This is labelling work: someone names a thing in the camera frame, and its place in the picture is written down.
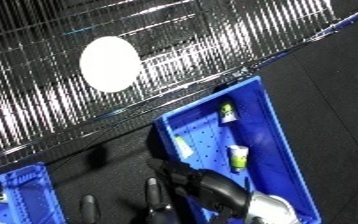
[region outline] black floor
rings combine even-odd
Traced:
[[[341,10],[356,8],[352,4]],[[358,223],[358,23],[260,74],[323,223]],[[144,180],[154,175],[145,161],[160,149],[147,126],[63,166],[64,160],[50,164],[68,223],[80,223],[78,202],[85,194],[99,199],[101,223],[142,223]]]

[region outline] metal grating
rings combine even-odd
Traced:
[[[190,84],[223,80],[334,18],[329,0],[0,0],[0,166]],[[143,66],[114,94],[90,88],[78,66],[87,44],[110,35],[132,43]]]

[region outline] blue plastic bin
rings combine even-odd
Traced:
[[[223,124],[219,109],[227,101],[233,103],[238,120]],[[215,170],[250,190],[280,196],[294,207],[302,223],[321,223],[259,77],[166,113],[155,123],[172,160]],[[183,147],[175,140],[177,136],[194,151],[191,156],[184,156]],[[250,148],[246,171],[231,172],[227,155],[230,145]],[[207,223],[213,213],[190,198],[188,201],[198,223]]]
[[[0,224],[66,223],[42,163],[0,175]]]

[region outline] white ball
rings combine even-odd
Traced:
[[[128,41],[107,36],[94,40],[85,48],[80,68],[90,86],[111,93],[132,85],[140,73],[141,61]]]

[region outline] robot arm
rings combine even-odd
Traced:
[[[291,205],[284,199],[260,192],[248,192],[224,175],[211,170],[195,170],[188,164],[158,159],[148,161],[163,181],[184,197],[219,215],[211,223],[227,223],[229,218],[247,224],[297,224]]]

